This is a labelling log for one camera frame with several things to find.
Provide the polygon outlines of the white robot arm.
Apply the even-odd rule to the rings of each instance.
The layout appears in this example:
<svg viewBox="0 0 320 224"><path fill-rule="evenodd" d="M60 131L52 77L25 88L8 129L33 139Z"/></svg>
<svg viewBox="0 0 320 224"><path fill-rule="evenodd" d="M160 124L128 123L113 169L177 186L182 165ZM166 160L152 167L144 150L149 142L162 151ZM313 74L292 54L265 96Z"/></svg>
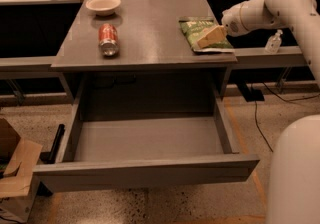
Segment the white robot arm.
<svg viewBox="0 0 320 224"><path fill-rule="evenodd" d="M205 48L228 35L288 28L320 83L320 15L315 0L250 0L200 32ZM320 224L320 115L301 118L279 136L271 161L266 224Z"/></svg>

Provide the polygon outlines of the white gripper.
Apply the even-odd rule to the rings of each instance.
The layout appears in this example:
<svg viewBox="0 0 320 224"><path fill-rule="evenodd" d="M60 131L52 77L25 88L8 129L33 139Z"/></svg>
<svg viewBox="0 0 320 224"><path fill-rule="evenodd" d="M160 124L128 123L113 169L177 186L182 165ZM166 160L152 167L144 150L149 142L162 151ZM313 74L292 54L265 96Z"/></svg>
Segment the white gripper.
<svg viewBox="0 0 320 224"><path fill-rule="evenodd" d="M240 11L240 4L236 4L233 7L224 10L222 12L221 20L223 26L219 25L210 28L207 31L205 38L201 38L197 41L197 45L199 46L199 48L204 49L212 44L224 40L227 33L233 37L239 36L242 29Z"/></svg>

